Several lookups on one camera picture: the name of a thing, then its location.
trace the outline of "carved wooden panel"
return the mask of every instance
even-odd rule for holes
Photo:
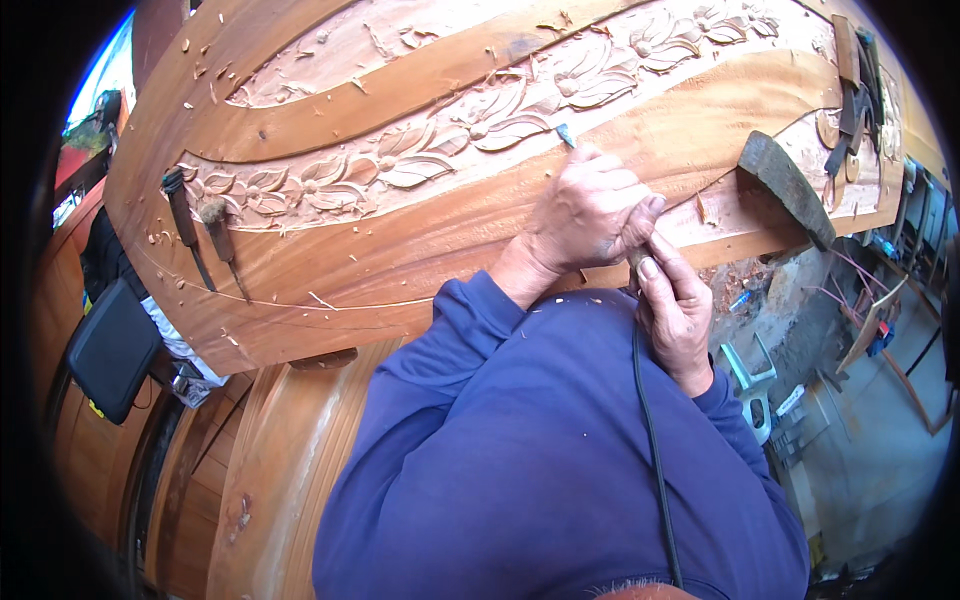
[[[769,225],[718,185],[751,130],[790,131],[824,186],[812,113],[839,107],[840,88],[820,14],[793,0],[579,4],[207,0],[141,94],[105,194],[148,290],[218,372],[422,330],[443,281],[488,267],[522,226],[562,164],[562,123],[671,204],[703,190],[730,212],[664,221],[685,246]],[[195,212],[227,202],[252,305],[199,223],[219,293],[177,241],[158,189],[173,164]],[[879,214],[879,167],[857,167],[831,192],[837,219]]]

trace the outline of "man's right hand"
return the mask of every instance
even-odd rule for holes
[[[653,256],[637,267],[641,294],[636,317],[666,373],[685,394],[699,396],[713,383],[707,352],[713,293],[658,232],[647,240],[647,248]]]

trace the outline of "wrist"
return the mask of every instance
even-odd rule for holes
[[[488,273],[503,293],[523,310],[530,308],[560,278],[535,258],[523,234],[511,240]]]
[[[703,362],[691,372],[676,376],[674,380],[684,391],[684,394],[695,398],[705,394],[713,385],[713,367],[710,366],[709,360],[705,357]]]

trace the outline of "wire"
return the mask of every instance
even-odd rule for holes
[[[666,556],[670,562],[670,574],[673,585],[684,588],[684,576],[680,572],[680,561],[677,559],[677,544],[673,539],[673,522],[670,520],[670,506],[667,503],[666,484],[663,482],[663,465],[660,464],[660,449],[657,446],[657,434],[654,431],[654,422],[650,416],[650,406],[647,395],[643,392],[643,378],[640,376],[640,326],[634,324],[634,379],[636,394],[640,396],[640,406],[643,407],[643,416],[647,420],[647,431],[650,434],[650,455],[654,462],[654,472],[657,475],[657,491],[660,496],[660,518],[663,523],[663,533],[666,535]]]

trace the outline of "fingernail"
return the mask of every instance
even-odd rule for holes
[[[643,276],[644,281],[656,277],[659,272],[660,267],[657,266],[653,256],[647,256],[640,261],[640,275]]]
[[[650,212],[654,213],[655,217],[660,216],[664,206],[666,206],[666,198],[662,194],[655,194],[650,199]]]

